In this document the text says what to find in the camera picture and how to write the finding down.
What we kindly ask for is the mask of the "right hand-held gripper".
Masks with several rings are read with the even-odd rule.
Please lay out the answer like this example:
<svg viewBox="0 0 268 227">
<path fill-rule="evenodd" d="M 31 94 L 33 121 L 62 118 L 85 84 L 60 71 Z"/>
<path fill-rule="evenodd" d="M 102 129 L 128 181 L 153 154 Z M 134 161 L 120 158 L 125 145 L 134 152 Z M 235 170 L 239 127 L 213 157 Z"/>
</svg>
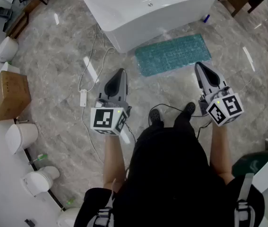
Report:
<svg viewBox="0 0 268 227">
<path fill-rule="evenodd" d="M 220 127 L 244 113 L 239 95 L 226 84 L 224 76 L 211 63 L 196 62 L 195 73 L 203 91 L 199 99 L 202 115 L 209 115 Z"/>
</svg>

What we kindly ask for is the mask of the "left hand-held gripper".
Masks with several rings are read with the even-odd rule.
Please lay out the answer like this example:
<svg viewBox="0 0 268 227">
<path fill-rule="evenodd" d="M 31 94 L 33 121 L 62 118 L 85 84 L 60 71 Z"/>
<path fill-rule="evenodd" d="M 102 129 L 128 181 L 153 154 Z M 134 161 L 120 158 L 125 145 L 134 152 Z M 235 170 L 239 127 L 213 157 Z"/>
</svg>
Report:
<svg viewBox="0 0 268 227">
<path fill-rule="evenodd" d="M 103 135 L 120 135 L 129 118 L 131 106 L 126 102 L 127 73 L 120 68 L 106 74 L 101 93 L 91 108 L 90 128 Z"/>
</svg>

